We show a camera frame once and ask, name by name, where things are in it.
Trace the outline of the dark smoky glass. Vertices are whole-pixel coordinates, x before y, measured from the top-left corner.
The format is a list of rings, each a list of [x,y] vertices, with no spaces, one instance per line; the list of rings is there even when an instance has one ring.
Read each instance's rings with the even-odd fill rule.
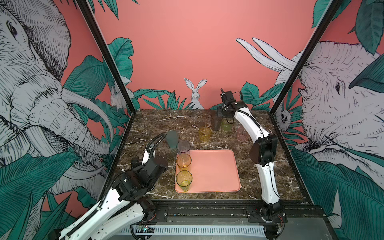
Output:
[[[221,124],[222,124],[222,120],[223,120],[222,117],[218,117],[216,115],[211,116],[211,129],[212,129],[212,131],[214,131],[214,132],[219,131]]]

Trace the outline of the tall yellow glass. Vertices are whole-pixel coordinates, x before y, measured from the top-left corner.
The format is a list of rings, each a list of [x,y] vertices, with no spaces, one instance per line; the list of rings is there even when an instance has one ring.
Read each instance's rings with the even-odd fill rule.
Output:
[[[179,154],[176,159],[176,164],[180,171],[189,171],[192,164],[192,158],[189,154]]]

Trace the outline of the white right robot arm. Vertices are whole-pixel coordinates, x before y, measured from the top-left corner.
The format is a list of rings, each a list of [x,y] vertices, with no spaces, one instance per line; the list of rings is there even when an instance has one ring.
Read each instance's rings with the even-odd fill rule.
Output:
[[[221,90],[222,103],[217,107],[217,116],[237,120],[252,139],[250,159],[257,165],[262,187],[261,216],[267,223],[281,220],[283,203],[278,194],[274,174],[274,161],[278,138],[269,133],[252,115],[243,100],[237,101],[231,91]]]

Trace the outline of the frosted teal glass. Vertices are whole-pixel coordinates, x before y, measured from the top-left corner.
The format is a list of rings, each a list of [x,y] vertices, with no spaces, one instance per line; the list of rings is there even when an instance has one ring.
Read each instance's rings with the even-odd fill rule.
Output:
[[[166,141],[171,149],[176,149],[178,142],[179,142],[179,136],[176,131],[168,131],[166,135]]]

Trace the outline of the clear blue tall glass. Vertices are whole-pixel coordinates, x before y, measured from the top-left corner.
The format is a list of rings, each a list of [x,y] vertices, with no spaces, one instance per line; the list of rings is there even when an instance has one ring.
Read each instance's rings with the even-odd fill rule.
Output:
[[[189,141],[179,141],[177,144],[177,151],[178,154],[190,154],[191,151],[191,144]]]

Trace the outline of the short yellow glass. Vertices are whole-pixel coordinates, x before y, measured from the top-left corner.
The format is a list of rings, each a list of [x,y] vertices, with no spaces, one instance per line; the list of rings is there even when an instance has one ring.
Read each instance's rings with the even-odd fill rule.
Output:
[[[201,142],[203,142],[203,143],[209,142],[210,138],[211,138],[211,135],[212,135],[211,128],[209,128],[209,127],[201,127],[199,129],[199,138],[200,138]]]

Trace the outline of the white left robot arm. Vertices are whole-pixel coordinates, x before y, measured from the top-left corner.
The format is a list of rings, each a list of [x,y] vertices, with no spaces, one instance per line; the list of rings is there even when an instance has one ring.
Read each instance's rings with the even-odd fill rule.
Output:
[[[160,176],[168,169],[164,157],[155,150],[166,137],[161,133],[146,146],[142,161],[119,174],[109,183],[108,192],[83,217],[64,229],[55,229],[50,240],[101,240],[108,239],[127,225],[154,219],[156,207],[146,196],[153,190]]]

